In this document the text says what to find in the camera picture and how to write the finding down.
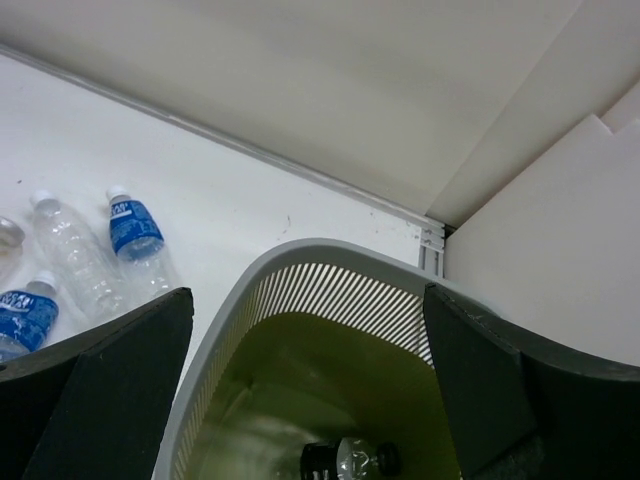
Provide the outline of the black label small bottle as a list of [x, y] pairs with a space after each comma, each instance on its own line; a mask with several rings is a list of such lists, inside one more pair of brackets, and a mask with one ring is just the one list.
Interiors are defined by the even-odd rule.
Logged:
[[378, 445], [353, 437], [306, 444], [300, 456], [303, 480], [387, 479], [402, 473], [402, 460], [393, 442]]

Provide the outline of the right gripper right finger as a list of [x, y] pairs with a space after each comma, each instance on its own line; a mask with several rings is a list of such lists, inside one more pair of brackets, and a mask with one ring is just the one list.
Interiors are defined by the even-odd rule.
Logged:
[[465, 479], [636, 479], [639, 369], [425, 286], [430, 353]]

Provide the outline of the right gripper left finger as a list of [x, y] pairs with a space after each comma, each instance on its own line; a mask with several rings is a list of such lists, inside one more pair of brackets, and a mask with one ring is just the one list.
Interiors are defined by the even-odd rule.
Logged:
[[178, 288], [2, 364], [2, 478], [150, 478], [193, 316]]

